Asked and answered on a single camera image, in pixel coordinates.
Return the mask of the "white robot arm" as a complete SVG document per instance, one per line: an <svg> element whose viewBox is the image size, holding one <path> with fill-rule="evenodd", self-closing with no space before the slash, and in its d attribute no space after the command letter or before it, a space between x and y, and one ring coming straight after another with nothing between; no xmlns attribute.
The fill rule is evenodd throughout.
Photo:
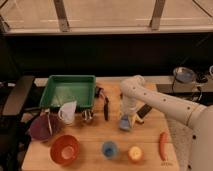
<svg viewBox="0 0 213 171"><path fill-rule="evenodd" d="M213 171L213 105L205 106L144 87L145 79L136 75L123 80L121 113L133 116L138 101L148 104L193 130L188 171Z"/></svg>

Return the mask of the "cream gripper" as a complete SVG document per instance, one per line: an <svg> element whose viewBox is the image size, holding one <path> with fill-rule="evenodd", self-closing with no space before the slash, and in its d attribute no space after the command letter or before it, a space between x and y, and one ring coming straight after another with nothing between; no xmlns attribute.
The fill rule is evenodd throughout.
<svg viewBox="0 0 213 171"><path fill-rule="evenodd" d="M136 101L129 98L123 98L120 104L120 119L134 122L136 120Z"/></svg>

